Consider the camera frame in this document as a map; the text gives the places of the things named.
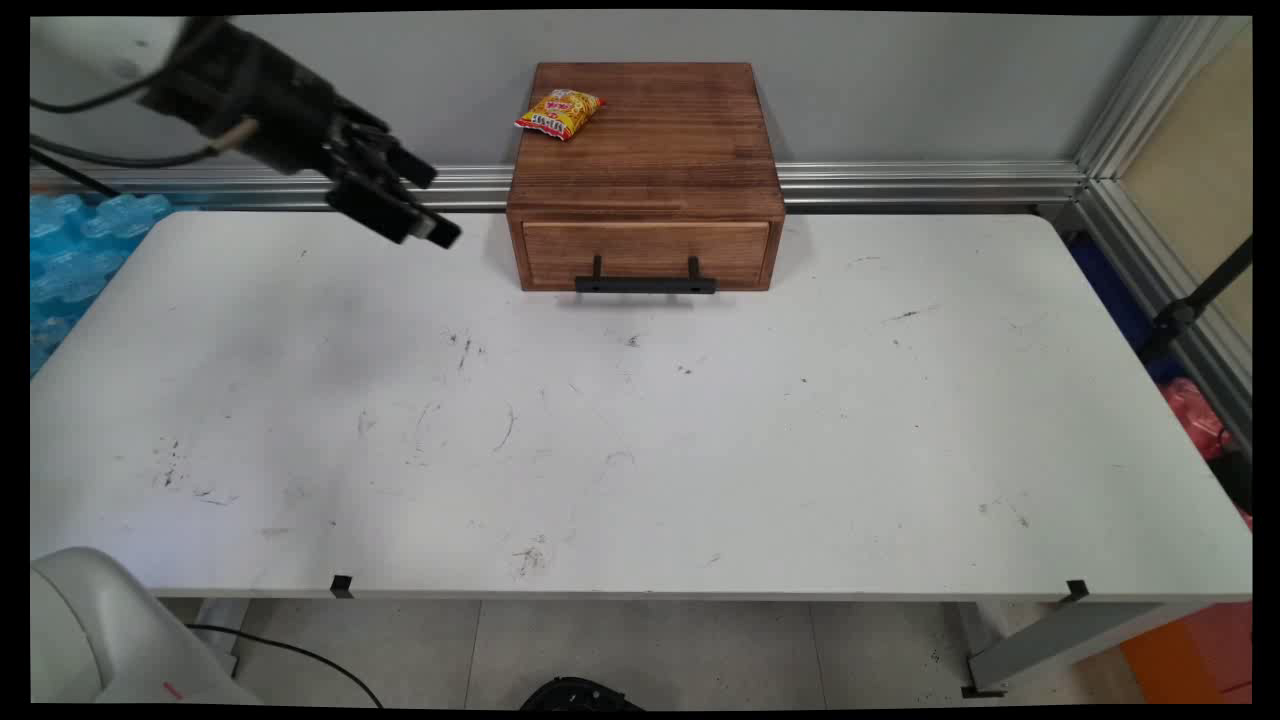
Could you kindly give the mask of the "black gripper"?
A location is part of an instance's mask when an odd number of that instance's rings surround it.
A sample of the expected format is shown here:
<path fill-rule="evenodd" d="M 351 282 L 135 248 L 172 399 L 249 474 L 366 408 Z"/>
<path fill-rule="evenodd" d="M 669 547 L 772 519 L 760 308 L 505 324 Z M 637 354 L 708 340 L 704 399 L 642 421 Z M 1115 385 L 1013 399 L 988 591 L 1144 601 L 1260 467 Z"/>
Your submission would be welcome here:
<path fill-rule="evenodd" d="M 333 83 L 227 18 L 187 19 L 164 72 L 138 102 L 209 140 L 255 120 L 239 152 L 285 176 L 330 177 L 328 206 L 393 243 L 419 238 L 449 249 L 462 234 L 402 184 L 428 188 L 438 177 L 434 165 Z"/>

